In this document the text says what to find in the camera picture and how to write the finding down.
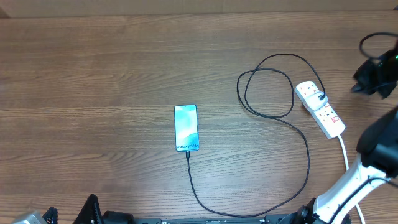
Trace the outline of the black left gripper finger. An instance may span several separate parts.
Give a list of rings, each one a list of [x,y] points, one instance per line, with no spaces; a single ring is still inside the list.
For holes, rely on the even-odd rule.
[[[73,224],[104,224],[96,195],[91,194]]]
[[[42,218],[46,224],[58,224],[58,210],[54,207],[50,207],[43,215]]]

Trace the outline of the white power strip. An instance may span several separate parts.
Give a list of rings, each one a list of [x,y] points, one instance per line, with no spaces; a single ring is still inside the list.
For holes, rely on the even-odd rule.
[[[295,93],[302,103],[304,103],[304,99],[306,99],[306,97],[317,92],[320,92],[320,90],[313,81],[305,81],[295,87]],[[328,139],[341,137],[341,134],[345,130],[346,126],[341,118],[338,116],[338,114],[331,107],[331,104],[329,104],[329,102],[319,110],[309,113],[314,118],[314,120]]]

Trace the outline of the blue Samsung Galaxy smartphone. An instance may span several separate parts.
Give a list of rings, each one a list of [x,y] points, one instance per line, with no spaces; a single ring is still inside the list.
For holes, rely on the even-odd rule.
[[[199,150],[197,106],[175,106],[174,118],[176,151],[183,152]]]

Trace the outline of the white charger plug adapter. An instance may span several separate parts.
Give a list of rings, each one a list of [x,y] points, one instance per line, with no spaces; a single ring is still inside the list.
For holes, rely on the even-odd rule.
[[[314,93],[304,99],[304,106],[309,112],[314,112],[328,103],[328,97],[323,92]]]

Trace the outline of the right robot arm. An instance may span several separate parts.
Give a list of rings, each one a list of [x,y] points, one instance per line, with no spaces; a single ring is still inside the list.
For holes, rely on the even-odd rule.
[[[397,85],[397,49],[369,56],[354,74],[353,92],[387,98]],[[397,109],[390,110],[362,133],[351,167],[324,194],[313,198],[280,223],[350,223],[349,211],[383,184],[397,177]]]

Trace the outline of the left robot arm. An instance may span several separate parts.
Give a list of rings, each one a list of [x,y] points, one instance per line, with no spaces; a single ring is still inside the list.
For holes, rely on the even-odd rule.
[[[134,216],[129,213],[100,210],[96,195],[91,194],[73,224],[135,224]]]

